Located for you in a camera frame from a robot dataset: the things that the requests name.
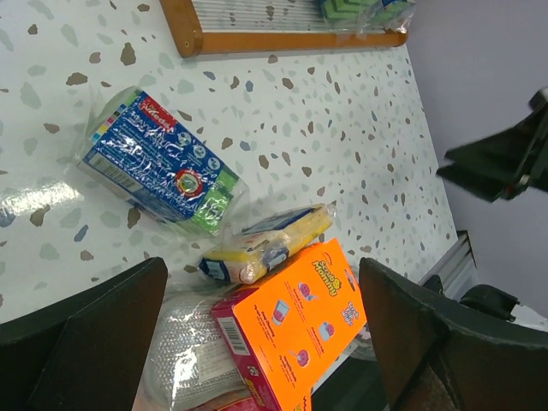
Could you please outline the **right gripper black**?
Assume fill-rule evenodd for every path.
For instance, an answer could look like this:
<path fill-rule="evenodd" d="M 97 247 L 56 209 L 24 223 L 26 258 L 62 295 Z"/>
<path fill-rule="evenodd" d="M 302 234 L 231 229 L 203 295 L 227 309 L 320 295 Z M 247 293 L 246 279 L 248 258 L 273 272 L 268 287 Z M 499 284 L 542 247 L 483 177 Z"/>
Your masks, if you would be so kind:
<path fill-rule="evenodd" d="M 481 175 L 458 165 L 437 170 L 437 176 L 487 202 L 512 200 L 528 188 L 547 192 L 547 88 L 529 100 L 530 115 L 511 128 L 449 149 L 444 158 L 459 164 L 517 163 L 515 185 Z"/>

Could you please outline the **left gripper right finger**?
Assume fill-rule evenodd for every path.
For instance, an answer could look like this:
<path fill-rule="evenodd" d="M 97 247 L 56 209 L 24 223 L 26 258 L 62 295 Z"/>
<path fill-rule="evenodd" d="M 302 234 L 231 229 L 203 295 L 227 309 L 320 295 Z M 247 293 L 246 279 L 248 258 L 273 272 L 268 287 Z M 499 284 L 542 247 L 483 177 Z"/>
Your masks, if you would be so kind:
<path fill-rule="evenodd" d="M 392 410 L 545 410 L 547 334 L 360 260 L 360 292 Z"/>

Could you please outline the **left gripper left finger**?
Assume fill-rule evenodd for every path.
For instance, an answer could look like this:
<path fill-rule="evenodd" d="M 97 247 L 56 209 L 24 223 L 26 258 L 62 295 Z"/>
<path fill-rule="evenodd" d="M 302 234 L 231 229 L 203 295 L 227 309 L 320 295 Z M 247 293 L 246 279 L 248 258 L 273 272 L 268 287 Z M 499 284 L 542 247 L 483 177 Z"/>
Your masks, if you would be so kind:
<path fill-rule="evenodd" d="M 149 258 L 1 325 L 3 410 L 129 410 L 168 270 Z"/>

